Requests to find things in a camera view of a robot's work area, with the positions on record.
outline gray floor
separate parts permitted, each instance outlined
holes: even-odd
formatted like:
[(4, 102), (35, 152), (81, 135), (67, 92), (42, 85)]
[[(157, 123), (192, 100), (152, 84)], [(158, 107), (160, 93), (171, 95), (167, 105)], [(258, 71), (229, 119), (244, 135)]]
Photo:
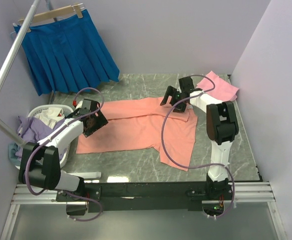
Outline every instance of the gray floor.
[[(102, 84), (99, 89), (106, 101), (161, 97), (165, 94), (167, 86), (178, 87), (178, 79), (182, 76), (181, 74), (123, 74), (120, 82)], [(229, 81), (227, 75), (221, 77)], [(201, 80), (199, 77), (193, 79), (194, 84)], [(58, 93), (53, 103), (71, 106), (73, 96), (74, 94)], [(84, 93), (82, 96), (100, 100), (96, 94)], [(240, 130), (230, 152), (230, 171), (236, 181), (259, 180), (258, 169), (236, 102), (235, 107)], [(195, 113), (198, 115), (198, 123), (196, 143), (190, 163), (192, 166), (207, 164), (211, 157), (211, 142), (206, 134), (206, 115), (199, 109), (195, 109)], [(112, 182), (204, 181), (208, 171), (208, 169), (191, 169), (185, 172), (160, 163), (159, 153), (153, 148), (91, 154), (76, 154), (76, 148), (77, 140), (74, 140), (63, 170), (69, 173), (102, 172), (101, 182), (109, 179)]]
[[(95, 213), (86, 214), (91, 218)], [(64, 205), (21, 205), (12, 240), (278, 240), (267, 203), (238, 203), (217, 221), (187, 210), (107, 211), (67, 219)]]

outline wooden hanger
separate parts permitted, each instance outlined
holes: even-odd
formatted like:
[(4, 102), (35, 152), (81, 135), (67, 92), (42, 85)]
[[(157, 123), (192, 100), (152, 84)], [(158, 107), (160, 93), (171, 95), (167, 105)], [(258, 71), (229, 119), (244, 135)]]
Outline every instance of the wooden hanger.
[[(81, 6), (81, 5), (83, 5), (83, 3), (76, 2), (74, 5), (64, 6), (64, 7), (58, 8), (58, 9), (54, 9), (54, 10), (50, 10), (50, 11), (36, 14), (34, 16), (34, 18), (32, 19), (31, 23), (34, 24), (34, 23), (42, 22), (45, 20), (49, 20), (49, 19), (63, 16), (63, 15), (72, 14), (73, 12), (76, 12), (78, 18), (81, 19), (83, 17), (81, 9), (85, 8), (84, 5), (83, 6)], [(25, 19), (22, 18), (22, 19), (18, 20), (18, 22), (20, 24), (22, 24), (24, 22), (24, 20)]]

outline purple cloth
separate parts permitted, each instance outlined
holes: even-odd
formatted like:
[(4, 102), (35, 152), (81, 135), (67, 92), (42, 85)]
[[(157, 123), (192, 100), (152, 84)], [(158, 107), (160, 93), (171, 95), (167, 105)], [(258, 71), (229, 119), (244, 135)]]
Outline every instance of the purple cloth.
[[(56, 123), (55, 127), (51, 129), (47, 125), (45, 125), (41, 120), (31, 116), (31, 117), (18, 117), (20, 126), (17, 130), (18, 135), (25, 140), (25, 142), (31, 142), (36, 143), (39, 140), (44, 139), (48, 135), (50, 135), (53, 131), (55, 131), (57, 128), (59, 128), (63, 122), (63, 120), (60, 120)], [(62, 159), (64, 156), (66, 150), (64, 150), (62, 153), (59, 154), (59, 159)], [(22, 148), (19, 148), (19, 150), (16, 152), (16, 156), (18, 157), (18, 160), (21, 161), (22, 156)]]

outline white cloth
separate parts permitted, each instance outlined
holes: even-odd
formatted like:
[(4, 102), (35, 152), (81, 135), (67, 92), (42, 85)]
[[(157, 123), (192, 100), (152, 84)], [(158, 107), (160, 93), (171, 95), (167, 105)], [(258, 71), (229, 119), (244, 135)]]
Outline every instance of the white cloth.
[(65, 118), (64, 110), (60, 107), (49, 107), (41, 113), (35, 115), (35, 118), (41, 120), (45, 125), (53, 129), (56, 123)]

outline pink cloth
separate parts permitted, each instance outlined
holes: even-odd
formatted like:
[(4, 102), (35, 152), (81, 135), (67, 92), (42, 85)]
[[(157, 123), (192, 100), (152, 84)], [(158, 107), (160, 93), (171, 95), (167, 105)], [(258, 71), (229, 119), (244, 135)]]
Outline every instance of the pink cloth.
[[(105, 102), (102, 113), (109, 123), (85, 138), (78, 138), (77, 154), (104, 153), (111, 151), (154, 148), (160, 153), (160, 161), (176, 166), (166, 156), (161, 145), (161, 127), (171, 108), (160, 106), (162, 97), (140, 100)], [(178, 163), (189, 166), (195, 143), (197, 116), (192, 109), (184, 113), (172, 112), (165, 126), (165, 146)]]
[[(208, 73), (206, 76), (210, 78), (216, 85), (216, 88), (212, 91), (207, 92), (207, 94), (223, 102), (236, 100), (236, 93), (239, 88), (232, 86), (231, 84), (220, 78), (218, 75), (216, 75), (213, 71)], [(197, 84), (197, 88), (201, 88), (203, 90), (210, 89), (211, 87), (211, 82), (206, 78), (203, 78)]]

